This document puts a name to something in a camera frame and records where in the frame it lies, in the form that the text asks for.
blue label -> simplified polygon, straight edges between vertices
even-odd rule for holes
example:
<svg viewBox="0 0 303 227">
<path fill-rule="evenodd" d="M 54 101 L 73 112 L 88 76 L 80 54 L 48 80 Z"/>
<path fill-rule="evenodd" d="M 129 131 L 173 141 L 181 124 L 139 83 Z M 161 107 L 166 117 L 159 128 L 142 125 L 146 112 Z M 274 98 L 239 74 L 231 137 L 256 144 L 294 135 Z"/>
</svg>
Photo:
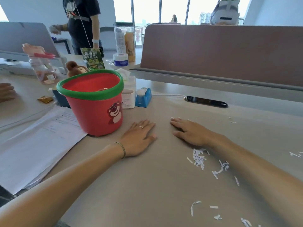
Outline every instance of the blue label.
<svg viewBox="0 0 303 227">
<path fill-rule="evenodd" d="M 127 66 L 128 65 L 128 60 L 125 61 L 114 61 L 115 66 Z"/>
</svg>

stack of papers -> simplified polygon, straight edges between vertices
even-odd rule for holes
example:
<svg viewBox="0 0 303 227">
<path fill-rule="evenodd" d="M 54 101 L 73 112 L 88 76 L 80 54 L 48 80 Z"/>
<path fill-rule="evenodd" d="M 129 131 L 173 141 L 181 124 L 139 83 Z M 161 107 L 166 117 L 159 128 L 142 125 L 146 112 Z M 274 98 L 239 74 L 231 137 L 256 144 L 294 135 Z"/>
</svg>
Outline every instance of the stack of papers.
<svg viewBox="0 0 303 227">
<path fill-rule="evenodd" d="M 87 135 L 66 107 L 54 106 L 0 149 L 0 185 L 11 194 L 39 183 Z"/>
</svg>

brown partition panel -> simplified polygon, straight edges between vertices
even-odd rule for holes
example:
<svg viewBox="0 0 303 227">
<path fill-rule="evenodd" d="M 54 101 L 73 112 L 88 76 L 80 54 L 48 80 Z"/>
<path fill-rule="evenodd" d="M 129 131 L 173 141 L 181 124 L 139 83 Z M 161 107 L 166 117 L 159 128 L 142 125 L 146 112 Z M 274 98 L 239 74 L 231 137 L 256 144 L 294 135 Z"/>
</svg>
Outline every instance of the brown partition panel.
<svg viewBox="0 0 303 227">
<path fill-rule="evenodd" d="M 150 25 L 142 68 L 303 87 L 303 27 Z"/>
</svg>

cartoon bear print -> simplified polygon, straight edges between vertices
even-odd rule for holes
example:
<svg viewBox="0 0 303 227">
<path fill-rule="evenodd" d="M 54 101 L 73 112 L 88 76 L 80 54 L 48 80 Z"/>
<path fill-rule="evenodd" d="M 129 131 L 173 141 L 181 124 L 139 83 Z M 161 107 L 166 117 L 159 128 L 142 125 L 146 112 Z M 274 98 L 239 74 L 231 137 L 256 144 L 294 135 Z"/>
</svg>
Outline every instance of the cartoon bear print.
<svg viewBox="0 0 303 227">
<path fill-rule="evenodd" d="M 108 124 L 113 124 L 119 122 L 119 120 L 122 118 L 122 113 L 120 111 L 121 103 L 118 101 L 114 103 L 108 110 L 108 116 L 110 117 Z"/>
</svg>

green rim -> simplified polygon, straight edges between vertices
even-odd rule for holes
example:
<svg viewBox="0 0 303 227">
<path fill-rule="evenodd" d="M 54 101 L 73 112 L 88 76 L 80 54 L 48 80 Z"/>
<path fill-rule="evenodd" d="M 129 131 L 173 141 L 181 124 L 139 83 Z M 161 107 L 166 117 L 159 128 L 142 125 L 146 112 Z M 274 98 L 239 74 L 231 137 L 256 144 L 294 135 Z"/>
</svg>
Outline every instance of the green rim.
<svg viewBox="0 0 303 227">
<path fill-rule="evenodd" d="M 76 79 L 78 77 L 90 75 L 90 74 L 95 74 L 95 73 L 111 73 L 111 74 L 118 76 L 120 78 L 120 81 L 116 86 L 114 86 L 108 90 L 103 90 L 103 91 L 98 91 L 98 92 L 76 92 L 76 91 L 71 91 L 71 90 L 67 90 L 67 89 L 63 88 L 63 85 L 66 84 L 70 80 Z M 57 84 L 57 91 L 60 94 L 71 97 L 71 98 L 86 99 L 86 100 L 111 99 L 111 98 L 119 95 L 123 91 L 123 88 L 124 88 L 124 83 L 123 83 L 123 78 L 120 75 L 120 73 L 112 71 L 112 70 L 106 70 L 106 69 L 79 74 L 77 76 L 73 76 L 73 77 L 67 78 L 65 80 L 62 80 Z"/>
</svg>

